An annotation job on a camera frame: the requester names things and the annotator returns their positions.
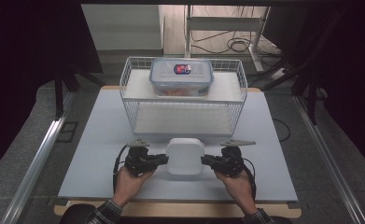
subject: plaid sleeve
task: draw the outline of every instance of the plaid sleeve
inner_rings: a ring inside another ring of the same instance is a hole
[[[88,220],[87,224],[115,224],[120,220],[123,209],[112,200],[108,200],[95,209]]]
[[[275,224],[275,222],[264,212],[263,209],[258,209],[258,212],[251,217],[243,218],[244,224]]]

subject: black controller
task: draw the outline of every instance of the black controller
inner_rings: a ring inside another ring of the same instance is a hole
[[[205,154],[202,157],[202,164],[208,165],[212,170],[230,177],[239,175],[243,170],[245,170],[248,174],[249,183],[251,184],[252,198],[255,200],[257,190],[255,178],[244,164],[240,148],[224,147],[221,149],[221,153],[221,157]]]
[[[120,151],[113,169],[113,190],[118,181],[119,160],[124,148]],[[124,166],[132,175],[139,176],[142,173],[156,170],[159,165],[167,164],[168,157],[165,154],[148,155],[147,152],[146,147],[130,147]]]

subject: wire basket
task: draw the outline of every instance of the wire basket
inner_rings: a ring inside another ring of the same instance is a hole
[[[158,97],[149,82],[157,58],[130,57],[120,96],[134,134],[232,136],[246,101],[246,75],[239,60],[208,59],[214,82],[205,98]]]

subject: table surface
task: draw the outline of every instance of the table surface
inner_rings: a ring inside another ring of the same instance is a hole
[[[252,124],[255,121],[259,121],[258,128]],[[251,131],[245,132],[245,127],[250,127]],[[296,192],[277,141],[266,100],[262,92],[253,89],[248,93],[244,113],[234,137],[247,139],[248,136],[249,140],[257,142],[255,146],[242,147],[243,156],[251,159],[256,167],[257,205],[266,209],[272,216],[299,217],[302,211],[297,203]],[[70,201],[65,205],[56,205],[54,212],[61,216],[72,204],[91,203],[99,206],[104,199],[110,198],[113,193],[111,176],[116,156],[122,145],[134,140],[135,137],[125,116],[118,87],[103,87],[60,189],[59,197]],[[161,138],[151,140],[155,143],[149,147],[149,153],[163,152],[161,147],[164,145],[163,142],[169,141]],[[220,154],[221,146],[218,143],[224,139],[201,140],[206,144],[205,153]],[[164,166],[160,167],[135,200],[124,208],[123,215],[128,217],[242,217],[244,215],[208,167],[204,167],[204,171],[198,176],[180,177],[182,178],[172,176],[166,172]]]
[[[59,192],[68,199],[107,199],[113,195],[112,171],[120,149],[134,136],[118,90],[101,90]],[[234,139],[254,140],[240,147],[256,169],[257,202],[297,202],[284,154],[278,142],[262,92],[249,92]],[[149,154],[165,153],[171,137],[145,137]],[[203,137],[205,154],[220,155],[225,138]],[[232,202],[213,171],[205,166],[199,175],[171,175],[160,166],[135,197],[138,201]]]

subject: person's right hand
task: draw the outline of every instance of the person's right hand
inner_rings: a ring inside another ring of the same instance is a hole
[[[125,167],[120,167],[118,171],[118,184],[115,188],[115,194],[113,201],[120,207],[124,207],[142,188],[145,181],[149,179],[155,171],[150,171],[141,174],[140,176],[134,176]]]
[[[252,188],[249,183],[248,174],[245,171],[242,171],[234,177],[228,177],[216,171],[214,173],[223,182],[226,190],[246,217],[250,217],[258,212],[254,199],[252,198]]]

